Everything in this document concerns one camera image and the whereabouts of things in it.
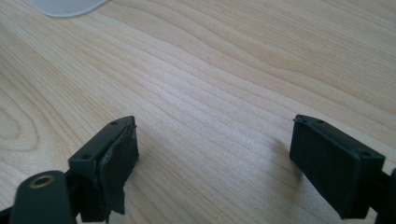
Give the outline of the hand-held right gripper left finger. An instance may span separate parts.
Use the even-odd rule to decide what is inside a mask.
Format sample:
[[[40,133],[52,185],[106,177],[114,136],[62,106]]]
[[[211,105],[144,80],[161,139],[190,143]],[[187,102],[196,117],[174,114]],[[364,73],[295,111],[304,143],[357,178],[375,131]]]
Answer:
[[[125,213],[124,186],[139,158],[133,116],[109,122],[69,160],[72,211],[84,222]]]

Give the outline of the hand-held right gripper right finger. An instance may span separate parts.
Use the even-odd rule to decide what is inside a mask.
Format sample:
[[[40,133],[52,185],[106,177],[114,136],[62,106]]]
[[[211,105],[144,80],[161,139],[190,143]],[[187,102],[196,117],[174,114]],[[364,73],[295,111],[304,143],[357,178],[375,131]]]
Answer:
[[[384,155],[321,119],[298,115],[290,159],[342,219],[366,217]]]

